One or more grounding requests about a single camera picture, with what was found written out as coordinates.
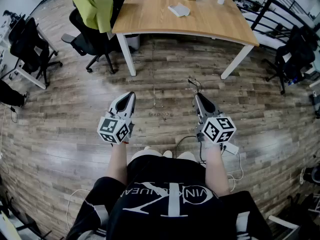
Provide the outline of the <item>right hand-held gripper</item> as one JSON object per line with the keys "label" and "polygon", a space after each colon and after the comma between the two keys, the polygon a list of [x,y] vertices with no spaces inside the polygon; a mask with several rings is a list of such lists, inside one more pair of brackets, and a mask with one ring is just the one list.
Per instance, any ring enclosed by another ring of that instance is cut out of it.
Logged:
{"label": "right hand-held gripper", "polygon": [[237,128],[230,117],[220,117],[224,116],[224,112],[217,104],[198,92],[195,94],[195,106],[200,121],[205,122],[195,128],[199,142],[206,137],[212,144],[217,145],[232,138]]}

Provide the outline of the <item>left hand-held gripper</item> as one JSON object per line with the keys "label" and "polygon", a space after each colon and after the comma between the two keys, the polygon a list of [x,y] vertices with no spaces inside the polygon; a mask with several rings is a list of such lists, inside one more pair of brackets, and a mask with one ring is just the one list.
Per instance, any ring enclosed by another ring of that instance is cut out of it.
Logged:
{"label": "left hand-held gripper", "polygon": [[131,91],[114,99],[104,116],[100,118],[97,133],[110,144],[128,144],[134,124],[132,115],[135,110],[136,94]]}

